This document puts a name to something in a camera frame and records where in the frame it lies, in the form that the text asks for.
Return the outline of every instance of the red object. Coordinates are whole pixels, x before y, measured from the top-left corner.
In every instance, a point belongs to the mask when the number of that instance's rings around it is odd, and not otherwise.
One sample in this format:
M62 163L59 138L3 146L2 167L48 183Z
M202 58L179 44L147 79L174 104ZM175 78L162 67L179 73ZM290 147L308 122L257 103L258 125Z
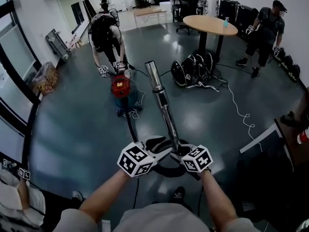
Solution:
M301 145L309 139L309 128L305 129L297 136L297 142Z
M130 80L125 75L115 76L112 80L112 93L117 98L123 98L130 93Z

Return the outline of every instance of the round table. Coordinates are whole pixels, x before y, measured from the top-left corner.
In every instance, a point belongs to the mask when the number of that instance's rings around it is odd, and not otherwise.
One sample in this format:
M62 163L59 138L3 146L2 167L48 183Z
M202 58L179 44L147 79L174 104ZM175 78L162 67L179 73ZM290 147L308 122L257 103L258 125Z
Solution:
M220 59L220 51L223 41L223 36L233 36L238 33L238 30L235 26L228 23L227 28L223 26L224 20L211 17L209 15L190 15L186 16L183 19L183 22L196 30L199 30L199 47L197 53L201 56L205 55L206 51L206 40L207 33L218 34L219 42L217 46L217 51L214 56L214 62L217 63Z

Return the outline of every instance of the cap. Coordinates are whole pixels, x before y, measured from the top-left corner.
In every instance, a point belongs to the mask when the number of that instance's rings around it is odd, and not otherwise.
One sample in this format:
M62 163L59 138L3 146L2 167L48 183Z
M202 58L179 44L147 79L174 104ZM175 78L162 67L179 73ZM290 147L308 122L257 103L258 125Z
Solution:
M285 6L278 0L274 0L272 5L275 6L275 7L280 7L280 11L288 12L287 9L285 8Z

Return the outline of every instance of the white cable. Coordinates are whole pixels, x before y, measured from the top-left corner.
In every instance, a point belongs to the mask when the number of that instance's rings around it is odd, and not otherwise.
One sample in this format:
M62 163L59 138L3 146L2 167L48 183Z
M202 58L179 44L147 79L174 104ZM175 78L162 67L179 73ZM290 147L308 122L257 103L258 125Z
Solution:
M264 229L264 232L266 232L268 225L269 225L269 222L267 223L266 228Z
M139 85L138 85L138 83L137 83L136 81L134 81L134 80L131 79L131 78L129 78L129 79L130 79L131 81L133 81L134 83L136 83L136 88L138 89L138 91L141 92L141 93L143 93L143 96L142 96L141 100L138 102L138 104L141 106L142 103L143 103L143 99L144 99L144 96L146 95L146 93L145 93L144 91L141 91L141 90L139 89ZM130 112L129 112L129 116L132 117L132 118L134 118L134 119L139 119L139 118L140 118L140 116L139 116L139 114L138 114L138 111L137 111L136 109L133 109L132 111L130 111Z
M216 77L216 76L213 76L213 77L216 78L216 79L218 79L218 80L221 81L221 82L225 82L225 83L226 83L228 89L229 89L230 92L232 93L232 96L233 96L233 103L234 103L235 106L236 106L237 113L238 113L238 115L239 115L240 117L243 117L242 123L243 123L245 126L249 127L249 129L248 129L248 135L252 138L252 140L254 140L254 138L253 138L253 137L251 136L251 134L250 134L250 129L251 129L251 128L254 128L254 127L255 127L255 124L248 125L248 124L245 123L245 119L246 119L246 118L249 118L249 117L250 117L250 114L241 115L241 114L239 113L238 106L237 106L237 104L236 104L236 102L235 102L235 100L234 100L234 93L233 93L232 90L230 89L230 86L228 85L228 82L225 81L225 80L221 80L221 79L219 79L219 78Z

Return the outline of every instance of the black shoe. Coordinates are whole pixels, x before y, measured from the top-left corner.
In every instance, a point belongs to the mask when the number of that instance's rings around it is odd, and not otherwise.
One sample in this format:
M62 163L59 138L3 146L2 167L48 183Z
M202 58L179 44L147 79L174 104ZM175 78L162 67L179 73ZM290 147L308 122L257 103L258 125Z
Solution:
M258 76L260 76L259 75L259 68L257 68L257 67L255 67L255 68L253 68L253 73L252 73L252 75L251 75L251 78L257 78Z
M247 59L246 58L243 58L241 60L238 60L236 61L236 64L239 65L239 66L246 66L247 65Z
M170 199L170 203L178 203L183 200L185 195L184 187L178 187Z

